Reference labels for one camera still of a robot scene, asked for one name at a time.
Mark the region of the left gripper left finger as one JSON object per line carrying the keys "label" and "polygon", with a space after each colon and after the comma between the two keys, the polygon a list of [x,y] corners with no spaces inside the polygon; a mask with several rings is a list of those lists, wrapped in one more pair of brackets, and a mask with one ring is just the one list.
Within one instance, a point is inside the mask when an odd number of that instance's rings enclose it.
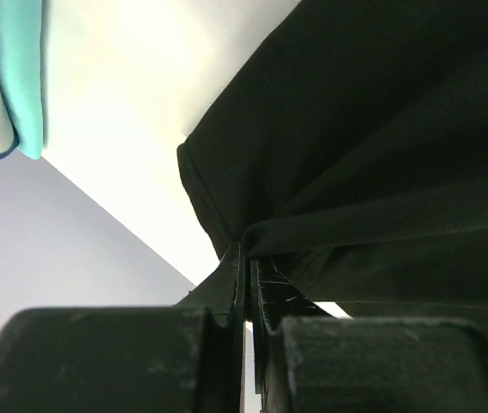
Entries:
{"label": "left gripper left finger", "polygon": [[0,330],[0,412],[240,412],[245,259],[231,246],[179,303],[17,312]]}

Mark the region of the black t-shirt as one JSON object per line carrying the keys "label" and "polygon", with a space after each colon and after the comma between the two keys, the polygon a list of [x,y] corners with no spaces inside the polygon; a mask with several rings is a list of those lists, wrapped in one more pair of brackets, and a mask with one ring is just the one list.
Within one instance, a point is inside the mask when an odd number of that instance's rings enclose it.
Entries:
{"label": "black t-shirt", "polygon": [[179,146],[218,255],[315,300],[488,309],[488,1],[303,1]]}

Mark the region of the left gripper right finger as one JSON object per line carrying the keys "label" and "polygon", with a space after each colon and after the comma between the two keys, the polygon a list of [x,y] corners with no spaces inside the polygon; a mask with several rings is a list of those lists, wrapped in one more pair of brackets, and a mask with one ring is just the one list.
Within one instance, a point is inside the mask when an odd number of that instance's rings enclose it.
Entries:
{"label": "left gripper right finger", "polygon": [[250,262],[266,412],[488,412],[488,338],[452,318],[337,318],[270,261]]}

